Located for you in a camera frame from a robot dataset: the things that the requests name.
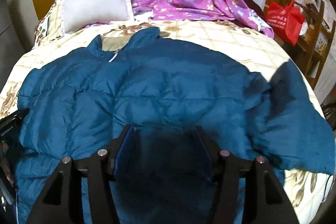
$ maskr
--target silver bolt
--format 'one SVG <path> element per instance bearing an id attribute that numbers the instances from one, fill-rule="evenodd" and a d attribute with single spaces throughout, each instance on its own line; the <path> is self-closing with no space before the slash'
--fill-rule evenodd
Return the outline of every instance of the silver bolt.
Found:
<path id="1" fill-rule="evenodd" d="M 64 164 L 68 164 L 70 161 L 71 161 L 71 157 L 69 157 L 69 156 L 65 156 L 65 157 L 62 159 L 62 163 L 64 163 Z"/>
<path id="2" fill-rule="evenodd" d="M 100 149 L 100 150 L 98 150 L 98 155 L 99 156 L 105 156 L 107 154 L 107 150 L 106 149 Z"/>
<path id="3" fill-rule="evenodd" d="M 221 150 L 219 153 L 223 157 L 228 157 L 230 155 L 230 152 L 225 149 Z"/>
<path id="4" fill-rule="evenodd" d="M 262 156 L 258 156 L 258 157 L 257 157 L 257 162 L 259 162 L 260 164 L 265 163 L 265 159 L 264 159 L 264 157 L 262 157 Z"/>

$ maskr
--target blue puffer jacket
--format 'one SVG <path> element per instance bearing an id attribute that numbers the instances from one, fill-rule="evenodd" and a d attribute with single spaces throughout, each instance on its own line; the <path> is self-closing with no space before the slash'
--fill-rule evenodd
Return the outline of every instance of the blue puffer jacket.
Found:
<path id="1" fill-rule="evenodd" d="M 220 52 L 159 37 L 158 28 L 137 32 L 108 62 L 113 55 L 97 36 L 26 77 L 18 96 L 18 107 L 30 109 L 20 134 L 27 150 L 16 167 L 20 223 L 64 156 L 90 156 L 128 123 L 140 132 L 137 160 L 129 179 L 111 183 L 122 224 L 204 223 L 215 186 L 195 160 L 187 133 L 195 125 L 238 157 L 333 173 L 333 132 L 292 62 L 267 83 Z M 84 179 L 82 192 L 91 223 Z"/>

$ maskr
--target red shopping bag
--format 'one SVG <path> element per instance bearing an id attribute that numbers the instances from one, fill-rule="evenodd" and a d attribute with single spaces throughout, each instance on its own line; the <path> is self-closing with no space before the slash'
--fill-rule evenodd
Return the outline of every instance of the red shopping bag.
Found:
<path id="1" fill-rule="evenodd" d="M 281 5 L 271 2 L 269 5 L 266 22 L 272 26 L 274 32 L 291 45 L 295 45 L 305 17 L 293 7 L 294 0 L 289 5 Z"/>

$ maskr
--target bed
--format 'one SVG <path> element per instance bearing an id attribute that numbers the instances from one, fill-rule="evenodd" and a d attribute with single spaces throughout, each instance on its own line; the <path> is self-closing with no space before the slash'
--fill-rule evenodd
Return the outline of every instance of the bed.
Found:
<path id="1" fill-rule="evenodd" d="M 23 55 L 14 66 L 3 90 L 0 93 L 0 118 L 17 109 L 17 92 L 25 77 L 33 68 L 41 68 L 45 64 L 65 56 L 78 47 L 86 47 L 93 38 L 100 34 L 104 41 L 113 40 L 109 50 L 116 50 L 127 42 L 127 37 L 140 29 L 150 26 L 160 28 L 161 36 L 181 39 L 214 51 L 222 52 L 250 71 L 260 72 L 266 80 L 270 80 L 275 70 L 289 56 L 271 38 L 257 31 L 239 27 L 230 21 L 135 21 L 115 22 L 114 24 L 90 26 L 79 31 L 61 36 L 60 6 L 57 0 L 50 11 L 41 20 L 36 30 L 34 48 Z M 318 100 L 304 79 L 309 98 L 315 109 L 323 116 Z M 285 171 L 284 189 L 295 209 L 301 224 L 308 224 L 315 216 L 320 203 L 326 198 L 332 184 L 332 177 L 326 174 L 315 174 L 301 170 Z"/>

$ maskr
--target white zipper pull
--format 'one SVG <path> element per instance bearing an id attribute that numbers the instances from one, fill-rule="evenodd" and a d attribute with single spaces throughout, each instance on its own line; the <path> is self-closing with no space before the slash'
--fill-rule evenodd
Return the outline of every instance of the white zipper pull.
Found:
<path id="1" fill-rule="evenodd" d="M 117 50 L 115 51 L 114 56 L 109 60 L 109 62 L 112 62 L 112 61 L 117 57 L 119 51 L 120 51 L 120 49 L 117 49 Z"/>

